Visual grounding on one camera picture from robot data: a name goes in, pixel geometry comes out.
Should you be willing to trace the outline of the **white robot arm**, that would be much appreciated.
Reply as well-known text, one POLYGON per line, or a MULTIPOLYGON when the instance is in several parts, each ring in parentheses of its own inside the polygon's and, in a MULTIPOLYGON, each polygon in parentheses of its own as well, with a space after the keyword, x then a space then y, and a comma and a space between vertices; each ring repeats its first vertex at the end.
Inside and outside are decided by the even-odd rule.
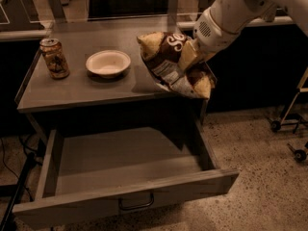
POLYGON ((193 26, 178 62, 187 70, 228 47, 252 20, 281 8, 308 35, 308 0, 215 0, 193 26))

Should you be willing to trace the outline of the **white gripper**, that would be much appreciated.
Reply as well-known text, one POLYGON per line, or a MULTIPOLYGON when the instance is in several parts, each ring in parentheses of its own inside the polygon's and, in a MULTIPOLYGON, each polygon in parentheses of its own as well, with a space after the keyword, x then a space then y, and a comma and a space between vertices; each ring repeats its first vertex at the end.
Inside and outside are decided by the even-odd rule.
POLYGON ((209 61, 227 48, 239 35, 223 31, 206 9, 193 26, 194 39, 188 39, 182 49, 178 66, 186 71, 194 64, 209 61))

